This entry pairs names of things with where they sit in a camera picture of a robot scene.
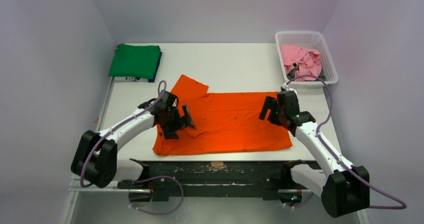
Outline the orange t shirt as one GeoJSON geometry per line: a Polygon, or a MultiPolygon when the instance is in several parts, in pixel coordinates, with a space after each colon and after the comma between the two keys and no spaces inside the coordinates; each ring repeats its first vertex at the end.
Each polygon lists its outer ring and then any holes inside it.
{"type": "Polygon", "coordinates": [[[291,148],[288,131],[259,120],[267,96],[275,92],[210,93],[208,86],[181,75],[171,90],[188,106],[196,126],[165,139],[161,127],[153,151],[159,156],[276,151],[291,148]]]}

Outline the pink t shirt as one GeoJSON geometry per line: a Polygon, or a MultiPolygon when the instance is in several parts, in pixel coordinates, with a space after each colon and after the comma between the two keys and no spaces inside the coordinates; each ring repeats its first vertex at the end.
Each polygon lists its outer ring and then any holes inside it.
{"type": "Polygon", "coordinates": [[[294,67],[299,67],[298,76],[323,77],[322,58],[318,50],[303,48],[300,45],[283,45],[280,51],[286,74],[294,67]]]}

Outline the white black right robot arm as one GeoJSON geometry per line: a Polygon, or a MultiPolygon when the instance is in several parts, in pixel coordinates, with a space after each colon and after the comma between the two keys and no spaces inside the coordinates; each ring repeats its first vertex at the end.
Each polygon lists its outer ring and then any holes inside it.
{"type": "Polygon", "coordinates": [[[312,154],[321,170],[301,160],[283,165],[281,182],[286,187],[300,184],[317,195],[331,217],[370,207],[369,172],[345,160],[322,134],[308,111],[300,111],[297,93],[284,89],[264,100],[260,120],[288,130],[312,154]]]}

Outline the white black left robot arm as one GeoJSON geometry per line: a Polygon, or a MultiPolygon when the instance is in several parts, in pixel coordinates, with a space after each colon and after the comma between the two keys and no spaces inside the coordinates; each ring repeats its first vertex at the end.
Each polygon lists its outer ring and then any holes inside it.
{"type": "Polygon", "coordinates": [[[176,95],[162,90],[119,123],[99,132],[86,131],[70,167],[80,177],[81,187],[104,188],[112,181],[130,181],[136,188],[147,186],[149,175],[143,171],[143,164],[134,159],[119,160],[118,152],[139,134],[156,126],[165,139],[178,139],[177,132],[185,128],[196,129],[188,106],[183,104],[180,114],[179,103],[176,95]]]}

